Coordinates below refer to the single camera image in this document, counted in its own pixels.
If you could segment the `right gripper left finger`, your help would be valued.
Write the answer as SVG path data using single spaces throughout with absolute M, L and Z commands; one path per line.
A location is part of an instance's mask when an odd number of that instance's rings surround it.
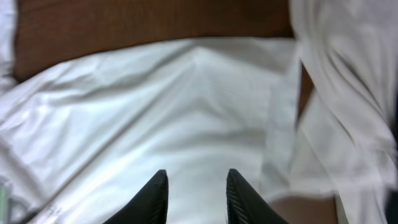
M 169 180 L 158 170 L 137 194 L 103 224 L 166 224 Z

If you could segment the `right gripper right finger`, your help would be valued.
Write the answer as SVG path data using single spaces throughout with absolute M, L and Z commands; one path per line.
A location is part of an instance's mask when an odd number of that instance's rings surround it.
M 236 169 L 228 172 L 226 198 L 228 224 L 288 224 Z

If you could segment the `white robot print t-shirt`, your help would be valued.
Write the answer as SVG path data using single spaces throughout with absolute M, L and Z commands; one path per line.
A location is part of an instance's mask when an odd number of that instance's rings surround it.
M 168 223 L 226 223 L 235 168 L 290 223 L 308 99 L 287 1 L 3 1 L 1 220 L 102 223 L 158 171 Z

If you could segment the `plain white t-shirt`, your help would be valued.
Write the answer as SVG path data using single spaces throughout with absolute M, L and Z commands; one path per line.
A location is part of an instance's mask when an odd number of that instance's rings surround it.
M 290 185 L 334 195 L 341 223 L 385 223 L 397 188 L 397 2 L 293 0 L 290 18 L 314 85 Z

